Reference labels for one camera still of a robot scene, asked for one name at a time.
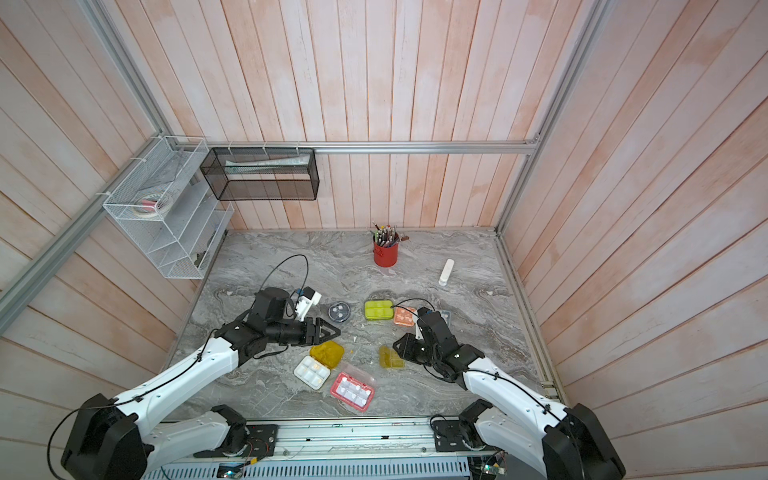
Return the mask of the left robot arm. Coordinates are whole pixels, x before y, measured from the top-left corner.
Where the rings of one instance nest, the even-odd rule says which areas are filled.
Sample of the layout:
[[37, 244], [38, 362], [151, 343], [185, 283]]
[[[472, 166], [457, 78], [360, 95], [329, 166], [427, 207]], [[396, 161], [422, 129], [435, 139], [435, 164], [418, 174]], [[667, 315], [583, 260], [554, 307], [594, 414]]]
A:
[[71, 432], [61, 457], [74, 479], [140, 479], [200, 452], [238, 457], [252, 447], [245, 418], [227, 405], [168, 427], [164, 419], [218, 378], [266, 357], [270, 344], [315, 346], [337, 338], [339, 328], [309, 310], [320, 293], [297, 299], [279, 288], [256, 293], [252, 305], [211, 331], [204, 344], [154, 378], [108, 398], [97, 394], [69, 413]]

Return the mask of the green lid white pillbox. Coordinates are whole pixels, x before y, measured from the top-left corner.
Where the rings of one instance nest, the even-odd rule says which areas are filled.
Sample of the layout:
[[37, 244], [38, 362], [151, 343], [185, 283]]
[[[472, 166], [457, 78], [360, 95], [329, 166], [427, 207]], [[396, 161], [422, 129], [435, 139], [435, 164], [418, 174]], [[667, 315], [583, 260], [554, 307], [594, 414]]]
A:
[[364, 316], [368, 321], [392, 320], [395, 316], [391, 300], [368, 300], [364, 303]]

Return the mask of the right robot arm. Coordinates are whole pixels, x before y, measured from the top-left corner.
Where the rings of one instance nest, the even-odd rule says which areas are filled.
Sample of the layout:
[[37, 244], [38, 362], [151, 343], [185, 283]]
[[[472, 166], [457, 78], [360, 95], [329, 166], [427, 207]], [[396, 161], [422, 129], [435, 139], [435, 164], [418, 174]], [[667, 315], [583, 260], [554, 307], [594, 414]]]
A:
[[481, 350], [459, 342], [442, 315], [422, 307], [416, 325], [393, 343], [403, 360], [478, 397], [459, 415], [462, 442], [512, 455], [547, 479], [622, 479], [619, 454], [595, 413], [567, 407], [505, 373]]

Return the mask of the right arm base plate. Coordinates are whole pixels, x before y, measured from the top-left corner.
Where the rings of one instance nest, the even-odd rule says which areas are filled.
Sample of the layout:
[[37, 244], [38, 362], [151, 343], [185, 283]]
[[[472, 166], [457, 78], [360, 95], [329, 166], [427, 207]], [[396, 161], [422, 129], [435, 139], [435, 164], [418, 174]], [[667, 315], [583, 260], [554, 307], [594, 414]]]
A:
[[458, 419], [447, 419], [437, 415], [429, 420], [429, 426], [438, 452], [476, 452], [478, 454], [501, 452], [500, 448], [488, 445], [478, 437], [472, 437]]

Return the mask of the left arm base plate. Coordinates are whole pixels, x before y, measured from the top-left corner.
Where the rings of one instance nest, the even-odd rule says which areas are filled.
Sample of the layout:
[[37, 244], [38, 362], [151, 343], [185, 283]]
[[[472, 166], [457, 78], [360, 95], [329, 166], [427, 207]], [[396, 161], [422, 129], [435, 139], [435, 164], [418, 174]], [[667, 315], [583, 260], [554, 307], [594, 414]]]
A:
[[217, 449], [193, 454], [194, 458], [229, 457], [235, 459], [262, 460], [274, 455], [279, 426], [257, 424], [237, 427], [234, 434], [228, 434]]

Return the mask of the orange pillbox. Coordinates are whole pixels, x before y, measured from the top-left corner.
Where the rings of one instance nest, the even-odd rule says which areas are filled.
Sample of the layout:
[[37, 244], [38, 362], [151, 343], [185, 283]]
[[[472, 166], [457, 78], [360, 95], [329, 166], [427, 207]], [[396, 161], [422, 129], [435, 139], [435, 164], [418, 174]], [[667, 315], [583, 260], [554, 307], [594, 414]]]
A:
[[401, 327], [413, 327], [418, 319], [417, 314], [409, 308], [403, 306], [395, 306], [393, 323]]

